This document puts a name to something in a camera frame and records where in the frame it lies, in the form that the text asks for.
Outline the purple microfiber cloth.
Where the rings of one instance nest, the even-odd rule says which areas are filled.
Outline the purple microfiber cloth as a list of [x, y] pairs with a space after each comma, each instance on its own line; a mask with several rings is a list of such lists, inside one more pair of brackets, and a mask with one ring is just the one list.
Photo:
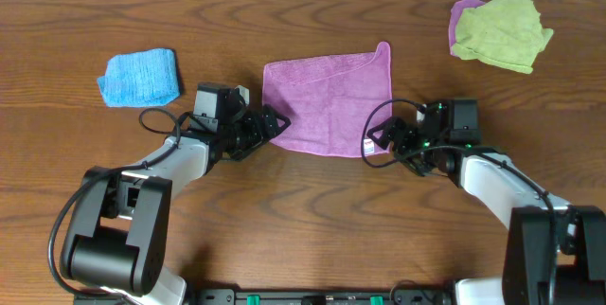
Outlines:
[[370, 113], [392, 98], [391, 47], [373, 52], [280, 61], [264, 66], [262, 102], [291, 125], [271, 143], [288, 151], [359, 158], [383, 149], [362, 146]]

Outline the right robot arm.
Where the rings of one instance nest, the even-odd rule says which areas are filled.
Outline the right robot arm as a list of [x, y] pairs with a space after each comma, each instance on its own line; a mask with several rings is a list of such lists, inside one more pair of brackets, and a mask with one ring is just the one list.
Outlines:
[[540, 187], [504, 153], [481, 143], [476, 112], [421, 111], [363, 127], [417, 176], [435, 170], [479, 200], [506, 228], [503, 273], [456, 282], [456, 304], [602, 304], [605, 214]]

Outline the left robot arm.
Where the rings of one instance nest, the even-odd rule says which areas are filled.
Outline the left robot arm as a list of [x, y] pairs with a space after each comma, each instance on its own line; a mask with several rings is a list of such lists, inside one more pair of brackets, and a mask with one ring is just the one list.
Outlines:
[[60, 210], [46, 258], [77, 300], [185, 304], [187, 282], [164, 264], [172, 200], [221, 160], [241, 161], [291, 125], [270, 105], [170, 115], [173, 127], [135, 164], [93, 167]]

